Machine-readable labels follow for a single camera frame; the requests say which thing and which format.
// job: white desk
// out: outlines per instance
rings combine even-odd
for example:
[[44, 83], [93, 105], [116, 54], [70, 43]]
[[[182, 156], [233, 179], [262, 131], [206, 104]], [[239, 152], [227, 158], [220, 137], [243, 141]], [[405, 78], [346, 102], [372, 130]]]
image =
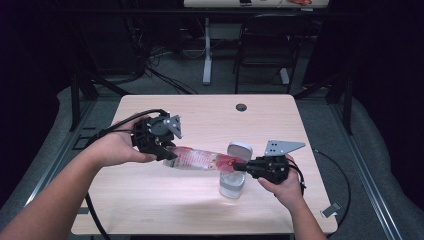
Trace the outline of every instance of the white desk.
[[[246, 104], [247, 110], [237, 111], [239, 103]], [[264, 155], [270, 139], [305, 142], [306, 147], [292, 152], [305, 176], [304, 197], [324, 232], [337, 229], [333, 216], [320, 214], [330, 203], [291, 96], [125, 96], [112, 122], [156, 108], [181, 115], [184, 137], [174, 141], [179, 146], [225, 153], [231, 141], [241, 141], [253, 147], [256, 157]], [[241, 197], [229, 199], [219, 193], [218, 171], [177, 170], [162, 162], [127, 163], [102, 169], [89, 192], [109, 234], [293, 233], [287, 209], [247, 176]], [[90, 214], [78, 215], [72, 232], [99, 234]]]
[[[250, 6], [241, 6], [239, 0], [184, 0], [184, 7], [187, 8], [300, 8], [302, 10], [312, 10], [314, 8], [326, 8], [328, 6], [329, 0], [312, 0], [312, 4], [308, 6], [301, 6], [299, 4], [291, 3], [288, 0], [251, 0], [252, 5]], [[211, 72], [212, 72], [212, 54], [210, 47], [211, 39], [211, 26], [209, 24], [209, 19], [206, 18], [205, 21], [205, 67], [203, 68], [203, 84], [209, 85], [211, 83]], [[235, 29], [233, 34], [228, 34], [226, 31], [226, 36], [233, 36], [231, 38], [221, 38], [221, 39], [237, 39], [240, 27]], [[286, 69], [282, 69], [280, 72], [281, 79], [283, 84], [289, 82]]]
[[308, 6], [300, 6], [287, 0], [251, 0], [251, 6], [240, 6], [239, 0], [184, 0], [184, 7], [192, 8], [326, 8], [329, 0], [312, 0]]

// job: person's left hand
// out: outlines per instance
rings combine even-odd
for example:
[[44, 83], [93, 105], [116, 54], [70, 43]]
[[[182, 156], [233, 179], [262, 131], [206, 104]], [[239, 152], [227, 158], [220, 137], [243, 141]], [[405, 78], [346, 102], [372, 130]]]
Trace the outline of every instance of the person's left hand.
[[[134, 124], [148, 115], [136, 118], [115, 130], [133, 130]], [[100, 167], [119, 165], [126, 162], [146, 163], [156, 160], [153, 154], [141, 153], [134, 149], [130, 132], [112, 132], [92, 143], [83, 152], [99, 161]]]

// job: black cable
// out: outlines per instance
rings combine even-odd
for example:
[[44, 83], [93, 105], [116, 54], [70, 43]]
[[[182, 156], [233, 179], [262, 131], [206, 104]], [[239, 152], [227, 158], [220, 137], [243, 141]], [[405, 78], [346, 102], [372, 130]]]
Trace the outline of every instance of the black cable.
[[289, 165], [289, 167], [296, 170], [296, 172], [299, 173], [300, 175], [300, 191], [302, 192], [302, 196], [303, 196], [303, 193], [305, 192], [305, 189], [306, 189], [305, 179], [303, 178], [303, 174], [297, 166]]
[[[120, 121], [106, 129], [102, 129], [100, 130], [97, 134], [95, 134], [94, 136], [91, 137], [91, 139], [88, 141], [88, 143], [86, 144], [85, 148], [87, 148], [88, 146], [90, 146], [93, 142], [95, 142], [96, 140], [104, 137], [105, 135], [111, 133], [111, 132], [132, 132], [132, 130], [129, 129], [122, 129], [122, 130], [116, 130], [118, 127], [124, 125], [125, 123], [128, 123], [138, 117], [150, 114], [150, 113], [155, 113], [158, 112], [160, 115], [167, 115], [168, 113], [162, 109], [152, 109], [152, 110], [148, 110], [148, 111], [144, 111], [144, 112], [140, 112], [137, 114], [134, 114], [133, 116]], [[100, 231], [100, 233], [102, 234], [102, 236], [106, 239], [106, 240], [110, 240], [109, 235], [107, 234], [106, 230], [103, 228], [102, 223], [100, 222], [99, 217], [96, 214], [96, 211], [94, 210], [94, 206], [93, 203], [91, 201], [91, 197], [90, 194], [87, 192], [87, 194], [85, 195], [85, 201], [87, 202], [87, 207], [88, 210], [91, 213], [91, 216], [94, 220], [94, 223], [96, 224], [97, 229]]]
[[124, 83], [129, 83], [129, 82], [134, 82], [135, 80], [139, 79], [140, 77], [142, 77], [144, 74], [144, 71], [135, 73], [133, 75], [131, 75], [130, 77], [126, 78], [126, 79], [120, 79], [120, 80], [108, 80], [110, 83], [113, 83], [115, 85], [120, 85], [120, 84], [124, 84]]
[[[331, 157], [329, 157], [327, 154], [318, 151], [317, 149], [312, 149], [312, 150], [314, 152], [318, 153], [318, 154], [321, 154], [322, 156], [324, 156], [325, 158], [327, 158], [328, 160], [330, 160], [331, 162], [333, 162], [336, 165], [336, 167], [340, 170], [340, 172], [343, 174], [343, 177], [346, 180], [347, 190], [348, 190], [348, 200], [347, 200], [347, 203], [346, 203], [346, 211], [344, 212], [342, 218], [340, 219], [340, 221], [338, 223], [338, 225], [340, 227], [342, 225], [343, 221], [345, 220], [347, 213], [349, 212], [350, 202], [351, 202], [351, 198], [352, 198], [351, 197], [352, 190], [351, 190], [351, 187], [350, 187], [349, 179], [347, 178], [346, 173], [343, 171], [343, 169], [340, 167], [340, 165], [334, 159], [332, 159]], [[330, 238], [333, 234], [334, 233], [327, 235], [327, 238]]]
[[189, 85], [177, 80], [177, 79], [173, 79], [167, 76], [164, 76], [163, 74], [157, 72], [156, 70], [147, 67], [146, 69], [149, 70], [152, 74], [154, 74], [155, 76], [157, 76], [159, 79], [161, 79], [162, 81], [168, 83], [169, 85], [171, 85], [172, 87], [174, 87], [177, 91], [180, 90], [182, 92], [184, 92], [185, 94], [199, 94], [196, 90], [194, 90], [192, 87], [190, 87]]
[[150, 58], [147, 60], [148, 61], [148, 63], [151, 65], [151, 66], [155, 66], [155, 67], [157, 67], [157, 66], [159, 66], [159, 64], [160, 64], [160, 60], [161, 60], [161, 57], [162, 57], [162, 55], [163, 54], [165, 54], [165, 53], [159, 53], [159, 54], [154, 54], [154, 55], [151, 55], [150, 56], [150, 58], [151, 57], [153, 57], [153, 60], [151, 60]]
[[106, 240], [111, 240], [107, 232], [102, 226], [102, 223], [99, 220], [99, 217], [96, 214], [96, 211], [94, 210], [93, 203], [91, 202], [90, 194], [87, 192], [87, 195], [85, 195], [85, 201], [87, 202], [88, 210], [91, 213], [91, 216], [93, 217], [94, 223], [97, 226], [97, 229], [99, 229], [100, 233]]

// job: table leg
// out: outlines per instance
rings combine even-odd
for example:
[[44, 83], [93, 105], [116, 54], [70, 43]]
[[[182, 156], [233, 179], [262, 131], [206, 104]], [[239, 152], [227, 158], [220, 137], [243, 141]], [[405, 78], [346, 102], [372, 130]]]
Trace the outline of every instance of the table leg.
[[203, 69], [203, 84], [211, 84], [212, 57], [209, 18], [205, 19], [205, 67]]
[[286, 68], [282, 68], [280, 70], [280, 78], [281, 78], [281, 83], [283, 85], [287, 85], [287, 84], [290, 83], [289, 74], [287, 73], [287, 69]]

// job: human arm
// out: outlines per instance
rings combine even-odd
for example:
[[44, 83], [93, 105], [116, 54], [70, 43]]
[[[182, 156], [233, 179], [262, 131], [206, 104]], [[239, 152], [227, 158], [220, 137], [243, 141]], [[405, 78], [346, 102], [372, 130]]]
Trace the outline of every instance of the human arm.
[[[117, 130], [132, 130], [134, 119]], [[67, 239], [91, 182], [101, 168], [150, 162], [155, 155], [132, 147], [130, 134], [112, 132], [78, 154], [0, 233], [3, 239]]]
[[[294, 161], [290, 155], [287, 154], [286, 157]], [[278, 185], [264, 178], [259, 178], [258, 181], [289, 210], [297, 240], [327, 239], [302, 196], [296, 170], [290, 168], [287, 179]]]

